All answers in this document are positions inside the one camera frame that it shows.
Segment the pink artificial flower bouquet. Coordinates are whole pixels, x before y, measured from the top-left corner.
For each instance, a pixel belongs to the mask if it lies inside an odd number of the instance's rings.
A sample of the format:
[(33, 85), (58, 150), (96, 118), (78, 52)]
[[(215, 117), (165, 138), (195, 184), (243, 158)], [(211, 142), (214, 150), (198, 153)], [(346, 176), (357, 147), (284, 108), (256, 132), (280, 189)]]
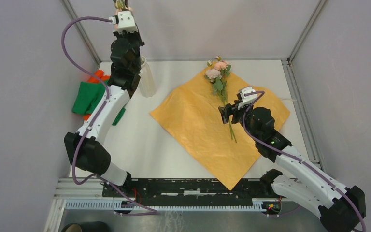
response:
[(226, 78), (230, 75), (231, 65), (220, 56), (207, 61), (206, 65), (208, 69), (205, 71), (204, 78), (211, 83), (212, 94), (217, 95), (225, 106), (229, 103)]

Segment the single artificial flower stem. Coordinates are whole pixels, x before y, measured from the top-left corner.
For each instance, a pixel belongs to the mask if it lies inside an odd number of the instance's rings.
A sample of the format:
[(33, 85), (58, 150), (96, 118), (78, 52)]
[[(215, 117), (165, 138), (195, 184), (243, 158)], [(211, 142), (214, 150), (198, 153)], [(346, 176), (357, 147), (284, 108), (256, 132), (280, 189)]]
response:
[(128, 0), (113, 0), (114, 7), (118, 11), (125, 11), (125, 10), (132, 10), (131, 7), (129, 7)]

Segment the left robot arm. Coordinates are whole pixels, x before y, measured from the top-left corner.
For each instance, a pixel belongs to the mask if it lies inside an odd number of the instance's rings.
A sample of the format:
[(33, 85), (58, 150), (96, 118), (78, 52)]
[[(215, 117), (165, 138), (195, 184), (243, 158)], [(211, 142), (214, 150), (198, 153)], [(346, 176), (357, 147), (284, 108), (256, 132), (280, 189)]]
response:
[(72, 165), (73, 179), (76, 169), (90, 172), (105, 182), (114, 184), (114, 191), (121, 197), (132, 192), (131, 175), (112, 163), (111, 155), (104, 148), (105, 137), (119, 112), (126, 106), (140, 82), (141, 54), (144, 45), (139, 32), (114, 32), (111, 44), (111, 75), (105, 84), (99, 104), (89, 119), (77, 132), (64, 137), (67, 155)]

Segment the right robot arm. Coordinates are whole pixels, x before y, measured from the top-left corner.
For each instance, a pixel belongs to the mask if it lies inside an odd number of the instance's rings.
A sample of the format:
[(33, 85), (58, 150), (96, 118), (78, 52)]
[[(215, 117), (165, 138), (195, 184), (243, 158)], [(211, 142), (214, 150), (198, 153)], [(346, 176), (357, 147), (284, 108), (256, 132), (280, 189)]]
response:
[(260, 192), (265, 197), (275, 194), (294, 201), (319, 218), (329, 232), (352, 232), (361, 226), (367, 230), (365, 193), (357, 186), (347, 187), (335, 180), (304, 156), (278, 132), (271, 111), (264, 107), (227, 104), (218, 108), (223, 123), (239, 123), (255, 141), (261, 156), (294, 175), (291, 179), (271, 169), (260, 178)]

